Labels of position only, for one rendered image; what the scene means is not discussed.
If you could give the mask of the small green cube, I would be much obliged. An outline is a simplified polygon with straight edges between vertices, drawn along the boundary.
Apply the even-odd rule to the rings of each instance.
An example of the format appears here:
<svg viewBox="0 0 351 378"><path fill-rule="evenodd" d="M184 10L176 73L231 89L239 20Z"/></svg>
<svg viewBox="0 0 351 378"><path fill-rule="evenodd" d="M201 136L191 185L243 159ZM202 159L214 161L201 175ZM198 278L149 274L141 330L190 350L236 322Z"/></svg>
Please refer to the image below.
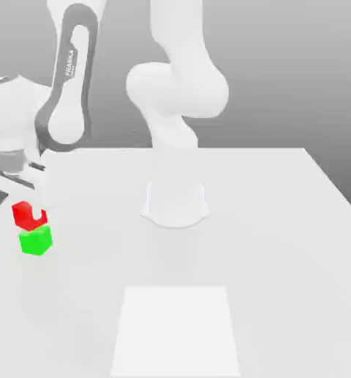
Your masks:
<svg viewBox="0 0 351 378"><path fill-rule="evenodd" d="M52 234L49 225L42 225L32 231L21 231L19 241L22 253L43 255L52 246Z"/></svg>

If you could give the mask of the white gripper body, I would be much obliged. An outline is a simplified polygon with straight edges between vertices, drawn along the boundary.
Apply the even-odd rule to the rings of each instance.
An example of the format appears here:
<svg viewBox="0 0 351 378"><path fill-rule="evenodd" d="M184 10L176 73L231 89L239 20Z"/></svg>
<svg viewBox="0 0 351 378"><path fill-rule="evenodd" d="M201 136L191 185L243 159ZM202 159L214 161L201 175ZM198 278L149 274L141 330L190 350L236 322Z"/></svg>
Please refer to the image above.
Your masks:
<svg viewBox="0 0 351 378"><path fill-rule="evenodd" d="M12 199L27 201L31 205L46 204L46 173L31 167L19 175L0 174L0 190Z"/></svg>

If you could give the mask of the small red cube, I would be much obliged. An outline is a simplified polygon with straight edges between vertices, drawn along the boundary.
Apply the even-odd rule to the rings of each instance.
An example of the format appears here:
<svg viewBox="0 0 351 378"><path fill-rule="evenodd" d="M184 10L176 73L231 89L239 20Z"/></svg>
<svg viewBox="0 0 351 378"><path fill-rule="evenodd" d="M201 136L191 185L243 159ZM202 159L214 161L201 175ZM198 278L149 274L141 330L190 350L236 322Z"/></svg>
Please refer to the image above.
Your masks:
<svg viewBox="0 0 351 378"><path fill-rule="evenodd" d="M46 211L41 211L41 217L34 219L32 205L29 202L21 201L12 205L15 224L23 230L32 231L48 222Z"/></svg>

